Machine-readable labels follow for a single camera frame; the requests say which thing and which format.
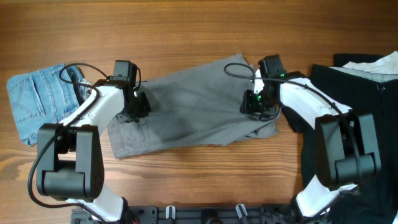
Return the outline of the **grey shorts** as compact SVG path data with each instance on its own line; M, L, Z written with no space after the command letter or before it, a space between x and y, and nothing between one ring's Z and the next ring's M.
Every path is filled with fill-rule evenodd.
M121 123L113 118L108 135L116 159L174 147L226 146L245 139L277 134L276 123L260 121L240 112L243 95L252 83L230 77L229 71L249 76L242 54L171 73L144 82L140 91L150 104L139 122Z

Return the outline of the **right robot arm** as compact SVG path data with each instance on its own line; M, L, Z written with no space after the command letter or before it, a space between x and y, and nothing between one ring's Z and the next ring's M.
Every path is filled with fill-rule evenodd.
M365 181L381 170L372 114L341 104L300 72L286 72L278 55L264 57L250 72L254 87L244 93L242 113L270 121L290 108L315 134L311 181L290 205L274 212L288 223L326 222L337 201L358 195Z

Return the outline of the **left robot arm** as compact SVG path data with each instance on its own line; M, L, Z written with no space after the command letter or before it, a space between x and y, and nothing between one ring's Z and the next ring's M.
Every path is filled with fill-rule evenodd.
M45 208L80 207L93 223L135 222L127 200L104 184L100 135L113 118L137 123L149 114L141 82L136 64L117 60L113 74L90 85L90 97L72 115L40 127L27 184L33 202Z

